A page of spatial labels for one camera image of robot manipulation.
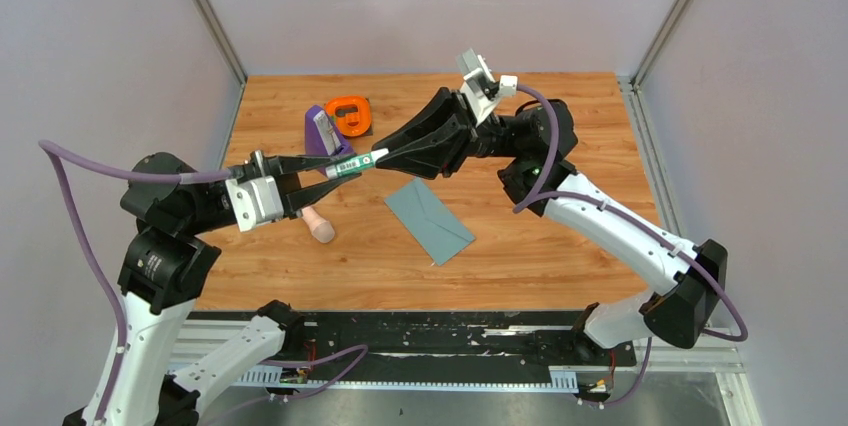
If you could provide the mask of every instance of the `pink object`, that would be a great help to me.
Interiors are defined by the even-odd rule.
[[[306,221],[306,225],[309,227],[309,232],[312,233],[312,237],[317,239],[322,243],[329,243],[336,236],[336,230],[333,229],[333,225],[330,224],[329,221],[322,218],[315,208],[311,206],[307,206],[300,210],[303,215],[303,220]]]

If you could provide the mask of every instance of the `white wall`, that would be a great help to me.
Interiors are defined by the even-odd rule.
[[[0,0],[0,424],[56,425],[88,401],[114,330],[36,141],[130,168],[171,151],[216,167],[237,87],[191,0]],[[115,280],[125,184],[70,166]]]
[[[673,0],[211,0],[251,74],[499,70],[631,74]]]
[[[767,425],[844,424],[848,0],[694,0],[644,92],[684,224],[730,251]]]

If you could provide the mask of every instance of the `wire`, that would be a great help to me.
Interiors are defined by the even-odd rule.
[[[612,391],[612,389],[615,387],[615,350],[614,349],[610,350],[610,372],[609,372],[609,376],[602,379],[601,381],[604,381],[605,383],[607,381],[609,381],[609,383],[610,383],[609,390],[610,391]]]
[[[335,359],[341,358],[342,356],[346,356],[346,355],[348,355],[348,354],[350,354],[354,351],[360,351],[359,356],[354,358],[354,360],[351,361],[350,364],[348,364],[342,370],[342,372],[340,372],[339,374],[336,375],[336,377],[334,377],[333,379],[327,381],[326,383],[322,384],[321,386],[318,386],[317,388],[315,388],[311,391],[308,391],[308,392],[305,392],[305,393],[299,393],[299,394],[292,394],[290,396],[282,396],[282,398],[283,398],[282,401],[288,402],[288,401],[291,401],[291,400],[294,400],[294,399],[306,399],[306,398],[315,396],[316,394],[319,394],[319,393],[326,391],[329,387],[331,387],[332,385],[339,382],[347,373],[350,372],[351,369],[353,369],[357,364],[359,364],[360,361],[362,361],[362,358],[364,358],[366,354],[368,354],[368,346],[365,345],[365,344],[360,344],[358,346],[352,346],[350,348],[339,351],[338,353],[331,354],[330,356],[326,356],[326,357],[323,357],[321,359],[314,360],[314,361],[301,361],[301,362],[294,361],[293,362],[293,361],[272,361],[272,360],[268,360],[268,361],[262,361],[262,363],[260,363],[260,364],[266,364],[266,365],[271,365],[271,366],[281,366],[281,367],[284,367],[284,368],[305,368],[307,366],[318,366],[319,364],[328,363],[328,362],[333,361]],[[201,426],[212,426],[213,424],[220,422],[222,419],[224,419],[228,416],[231,416],[232,414],[236,413],[237,411],[241,411],[242,409],[247,408],[249,406],[253,406],[254,404],[259,404],[259,403],[268,402],[268,401],[274,401],[274,400],[276,400],[276,398],[279,398],[279,396],[277,396],[277,395],[260,396],[258,398],[253,398],[253,399],[247,400],[247,401],[245,401],[241,404],[234,406],[231,409],[228,409],[227,411],[224,411],[223,413],[219,414],[218,416],[214,417],[213,419],[211,419],[209,421],[204,421],[203,423],[201,423]]]
[[[308,362],[315,361],[315,357],[316,357],[316,355],[317,355],[317,350],[318,350],[318,348],[317,348],[317,347],[316,347],[316,345],[315,345],[315,341],[314,341],[314,340],[312,340],[312,341],[304,341],[303,346],[304,346],[305,348],[308,348],[308,349],[309,349],[309,353],[307,354],[307,361],[308,361]],[[313,369],[315,369],[315,366],[314,366],[314,365],[313,365],[313,366],[309,366],[309,372],[310,372],[310,373],[312,372],[312,370],[313,370]]]
[[[77,166],[87,169],[89,171],[100,173],[104,176],[111,176],[113,178],[118,179],[126,179],[128,181],[138,181],[141,183],[165,183],[165,184],[197,184],[197,183],[213,183],[215,181],[222,181],[224,179],[228,179],[232,176],[232,172],[228,169],[222,169],[220,171],[210,171],[205,173],[182,173],[182,174],[150,174],[150,173],[137,173],[135,171],[125,171],[123,169],[113,168],[112,166],[107,166],[105,164],[98,163],[96,161],[92,161],[87,158],[83,158],[82,156],[68,151],[67,149],[59,146],[53,141],[48,141],[46,139],[42,139],[38,142],[38,145],[41,149],[44,150],[48,155],[52,154],[54,156],[58,156],[69,163],[76,164]]]
[[[518,84],[516,86],[516,90],[521,91],[522,93],[529,94],[536,101],[545,108],[545,111],[548,113],[548,119],[551,123],[551,145],[548,148],[548,155],[545,157],[545,163],[542,165],[542,170],[539,173],[539,178],[530,188],[530,191],[527,193],[527,196],[521,200],[520,203],[516,204],[514,208],[512,208],[513,213],[520,213],[527,206],[530,206],[534,202],[538,201],[536,196],[539,194],[539,191],[542,190],[542,186],[544,186],[545,181],[548,179],[548,176],[551,174],[551,169],[554,167],[554,161],[556,160],[557,154],[557,146],[559,145],[559,128],[554,125],[557,124],[556,112],[554,111],[553,106],[551,106],[550,101],[547,100],[540,92],[536,91],[533,88],[524,86],[523,84]]]
[[[56,179],[59,182],[59,190],[62,192],[62,199],[65,202],[65,209],[68,210],[68,216],[71,219],[71,226],[73,226],[74,233],[77,236],[77,241],[79,242],[80,248],[82,249],[82,253],[85,257],[85,260],[88,263],[88,267],[91,270],[91,273],[94,275],[94,278],[97,280],[97,283],[100,285],[100,288],[103,290],[103,293],[106,295],[106,299],[109,300],[109,305],[111,306],[112,313],[115,316],[115,326],[117,329],[118,338],[116,342],[116,347],[121,348],[127,343],[127,317],[126,312],[124,311],[124,304],[122,299],[115,292],[115,289],[112,288],[112,286],[109,284],[109,280],[106,279],[106,275],[103,273],[103,268],[100,267],[100,264],[97,262],[97,258],[94,256],[94,251],[91,249],[91,243],[89,242],[88,236],[85,233],[85,228],[82,225],[82,219],[80,219],[79,210],[77,209],[76,201],[74,200],[74,195],[71,192],[71,184],[68,180],[68,174],[65,171],[65,166],[62,164],[62,160],[67,160],[84,169],[104,174],[106,176],[140,182],[212,182],[229,177],[230,171],[222,170],[212,173],[186,174],[136,173],[132,171],[124,171],[121,169],[113,168],[111,166],[106,166],[104,164],[100,164],[95,161],[83,158],[82,156],[68,151],[67,149],[57,145],[52,141],[42,139],[38,142],[38,145],[41,147],[41,149],[44,150],[45,153],[47,153],[47,157],[50,159],[50,163],[53,165],[53,170],[56,172]],[[103,394],[100,398],[100,402],[97,405],[97,409],[95,410],[95,420],[103,419],[103,416],[106,413],[106,408],[108,407],[109,400],[112,398],[112,393],[115,390],[115,383],[118,380],[118,375],[121,371],[123,361],[124,355],[116,351],[112,359],[112,366],[109,369],[109,375],[106,378],[106,384],[103,387]]]
[[[582,401],[596,405],[598,407],[605,408],[605,407],[609,407],[609,406],[617,406],[619,404],[624,403],[628,399],[632,398],[633,394],[636,392],[636,390],[639,389],[639,386],[642,385],[642,381],[645,380],[645,372],[648,371],[648,360],[651,358],[651,348],[653,346],[653,342],[654,342],[654,338],[649,336],[648,342],[645,344],[645,358],[642,359],[642,367],[639,368],[639,373],[636,375],[636,380],[633,381],[633,385],[630,386],[630,389],[628,389],[626,393],[621,395],[620,398],[614,399],[612,401],[604,401],[603,403],[598,403],[598,402],[595,402],[595,401],[587,401],[585,399],[582,400]]]

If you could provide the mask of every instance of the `purple block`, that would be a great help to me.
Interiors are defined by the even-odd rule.
[[[336,127],[333,118],[317,104],[306,111],[303,132],[307,155],[349,156],[355,154],[350,141]]]

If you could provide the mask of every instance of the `wooden table surface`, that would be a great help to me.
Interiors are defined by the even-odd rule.
[[[579,145],[568,159],[605,192],[650,221],[657,214],[616,78],[612,74],[523,73],[522,83],[566,101]],[[255,149],[303,154],[303,114],[343,95],[370,99],[374,135],[352,141],[357,152],[395,131],[457,74],[253,76],[247,84],[226,164]],[[529,98],[498,109],[511,114]],[[316,209],[336,229],[329,244],[301,220],[240,234],[209,233],[223,249],[203,291],[201,309],[255,309],[272,299],[297,309],[520,310],[582,309],[644,289],[610,254],[567,227],[529,211],[511,212],[496,170],[508,159],[469,158],[449,179],[426,184],[476,236],[444,266],[432,260],[384,203],[413,178],[369,170]],[[305,184],[317,182],[317,173]]]

